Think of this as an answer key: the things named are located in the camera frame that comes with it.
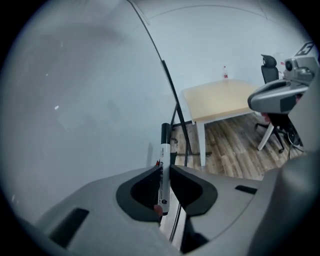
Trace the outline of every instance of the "white table leg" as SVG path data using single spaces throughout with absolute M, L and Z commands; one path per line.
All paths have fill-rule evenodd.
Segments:
M 258 150 L 262 150 L 263 147 L 265 146 L 265 144 L 267 143 L 269 137 L 271 136 L 272 134 L 272 131 L 274 130 L 274 126 L 271 124 L 271 122 L 269 123 L 269 126 L 268 126 L 268 129 L 266 130 L 259 146 L 258 146 Z
M 206 166 L 206 136 L 205 136 L 205 123 L 196 122 L 196 129 L 198 132 L 199 148 L 200 148 L 200 162 L 201 166 Z

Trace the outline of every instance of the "black office chair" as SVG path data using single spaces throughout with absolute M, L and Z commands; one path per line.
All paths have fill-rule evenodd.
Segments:
M 262 76 L 264 79 L 264 83 L 267 84 L 267 83 L 272 82 L 274 80 L 278 80 L 279 79 L 279 71 L 276 67 L 276 65 L 277 65 L 276 59 L 272 56 L 269 56 L 269 55 L 263 55 L 263 54 L 261 54 L 261 55 L 263 57 L 263 65 L 261 66 L 261 72 L 262 72 Z M 269 125 L 263 124 L 263 123 L 256 123 L 254 126 L 254 129 L 257 129 L 258 126 L 267 129 Z M 277 129 L 277 127 L 273 128 L 272 133 L 276 136 L 276 138 L 278 139 L 278 141 L 281 145 L 281 149 L 279 150 L 279 153 L 281 154 L 285 150 L 285 147 L 284 147 L 284 144 L 280 138 L 279 133 L 285 134 L 285 135 L 286 135 L 286 133 Z

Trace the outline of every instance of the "marker pen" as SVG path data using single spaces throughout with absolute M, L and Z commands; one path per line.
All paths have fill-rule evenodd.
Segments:
M 160 189 L 158 204 L 162 207 L 163 215 L 167 215 L 170 205 L 170 134 L 169 123 L 161 125 L 161 153 L 160 153 Z

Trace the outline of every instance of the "black marker cap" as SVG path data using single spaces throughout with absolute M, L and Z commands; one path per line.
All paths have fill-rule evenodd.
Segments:
M 169 123 L 161 125 L 161 144 L 170 144 L 171 126 Z

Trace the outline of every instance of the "wooden floor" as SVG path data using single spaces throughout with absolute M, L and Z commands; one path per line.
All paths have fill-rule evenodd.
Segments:
M 205 167 L 200 165 L 200 156 L 188 156 L 187 166 L 212 174 L 239 177 L 246 179 L 262 180 L 264 173 L 270 169 L 281 167 L 288 159 L 289 145 L 283 139 L 284 152 L 279 154 L 281 148 L 276 136 L 269 138 L 261 151 L 257 147 L 261 142 L 266 129 L 258 127 L 261 123 L 255 114 L 246 114 L 221 121 L 208 123 L 204 126 L 206 151 L 212 151 L 206 157 Z M 188 124 L 187 132 L 193 152 L 199 152 L 197 128 Z M 175 144 L 171 141 L 171 152 L 185 153 L 186 142 L 182 127 L 178 126 L 172 132 L 172 137 L 178 140 Z M 290 158 L 298 157 L 300 151 L 291 149 Z M 185 157 L 177 156 L 176 165 L 184 165 Z M 160 230 L 169 239 L 175 222 L 179 202 L 170 190 L 170 211 L 161 221 Z M 186 213 L 181 209 L 172 245 L 178 250 L 181 246 Z

